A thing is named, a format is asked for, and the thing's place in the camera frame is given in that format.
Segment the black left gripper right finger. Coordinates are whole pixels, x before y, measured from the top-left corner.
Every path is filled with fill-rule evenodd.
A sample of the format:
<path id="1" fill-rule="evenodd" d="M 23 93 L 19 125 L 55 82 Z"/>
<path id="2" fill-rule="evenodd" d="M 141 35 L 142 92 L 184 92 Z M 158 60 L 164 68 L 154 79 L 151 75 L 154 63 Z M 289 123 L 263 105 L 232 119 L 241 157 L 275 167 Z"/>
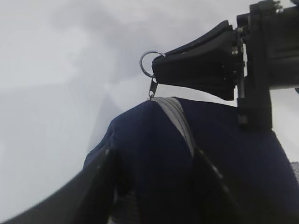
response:
<path id="1" fill-rule="evenodd" d="M 192 175 L 203 224 L 247 223 L 242 206 L 242 183 L 223 174 L 199 147 L 194 149 Z"/>

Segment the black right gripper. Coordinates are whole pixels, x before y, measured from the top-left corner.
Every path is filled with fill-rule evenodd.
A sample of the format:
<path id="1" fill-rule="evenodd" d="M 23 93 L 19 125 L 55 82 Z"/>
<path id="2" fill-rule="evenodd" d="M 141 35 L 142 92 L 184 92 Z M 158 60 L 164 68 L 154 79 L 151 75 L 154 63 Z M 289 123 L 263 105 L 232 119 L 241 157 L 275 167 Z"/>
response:
<path id="1" fill-rule="evenodd" d="M 244 130 L 271 130 L 271 90 L 299 88 L 299 2 L 283 7 L 263 0 L 236 17 L 245 44 L 247 75 L 238 84 L 238 121 Z M 235 78 L 242 64 L 237 33 L 228 21 L 152 62 L 159 84 L 195 89 L 234 100 Z"/>

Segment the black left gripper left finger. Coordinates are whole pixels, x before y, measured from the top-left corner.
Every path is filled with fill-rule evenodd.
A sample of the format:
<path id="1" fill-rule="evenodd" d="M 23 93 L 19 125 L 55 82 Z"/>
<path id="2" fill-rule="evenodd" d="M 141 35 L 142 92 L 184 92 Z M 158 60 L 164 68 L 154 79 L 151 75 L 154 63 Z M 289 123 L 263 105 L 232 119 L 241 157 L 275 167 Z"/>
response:
<path id="1" fill-rule="evenodd" d="M 116 153 L 104 149 L 70 182 L 7 224 L 106 224 L 114 200 Z"/>

